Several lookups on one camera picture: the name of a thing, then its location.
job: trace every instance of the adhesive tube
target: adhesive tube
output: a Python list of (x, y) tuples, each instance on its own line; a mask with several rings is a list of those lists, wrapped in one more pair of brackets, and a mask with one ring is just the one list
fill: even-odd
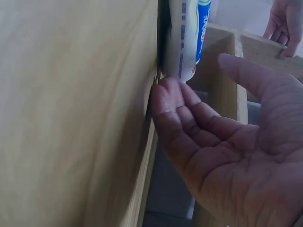
[(185, 83), (200, 61), (211, 0), (169, 0), (171, 28), (167, 34), (162, 73)]

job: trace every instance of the wooden divider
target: wooden divider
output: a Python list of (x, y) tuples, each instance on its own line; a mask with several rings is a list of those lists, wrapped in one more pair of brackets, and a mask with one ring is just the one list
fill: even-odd
[[(211, 106), (222, 116), (247, 123), (246, 90), (222, 74), (217, 63), (220, 53), (243, 57), (240, 36), (233, 30), (209, 24), (201, 62), (197, 66), (196, 75), (188, 84), (195, 90), (207, 91), (211, 97)], [(193, 221), (194, 227), (226, 226), (197, 203)]]

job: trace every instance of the wood grain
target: wood grain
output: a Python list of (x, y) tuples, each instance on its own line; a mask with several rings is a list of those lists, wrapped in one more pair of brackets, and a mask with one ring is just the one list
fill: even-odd
[(0, 226), (135, 226), (157, 1), (0, 5)]

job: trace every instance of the palm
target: palm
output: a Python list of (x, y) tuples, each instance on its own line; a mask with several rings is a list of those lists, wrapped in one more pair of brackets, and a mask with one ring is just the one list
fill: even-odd
[(287, 46), (282, 53), (285, 57), (293, 57), (302, 39), (303, 1), (274, 0), (265, 38)]
[(303, 204), (303, 88), (290, 76), (225, 60), (234, 61), (229, 76), (262, 99), (260, 126), (220, 117), (187, 85), (167, 79), (153, 92), (157, 131), (211, 213), (231, 226), (289, 226)]

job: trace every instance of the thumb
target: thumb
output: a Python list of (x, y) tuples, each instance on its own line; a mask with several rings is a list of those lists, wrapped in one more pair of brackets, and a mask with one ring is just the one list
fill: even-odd
[(294, 57), (299, 44), (302, 40), (303, 32), (303, 9), (288, 7), (286, 10), (287, 27), (289, 31), (289, 44), (287, 49), (282, 52), (283, 57)]
[(278, 77), (270, 69), (229, 54), (221, 53), (218, 62), (228, 77), (246, 88), (259, 100), (262, 100), (265, 91), (268, 90), (268, 85)]

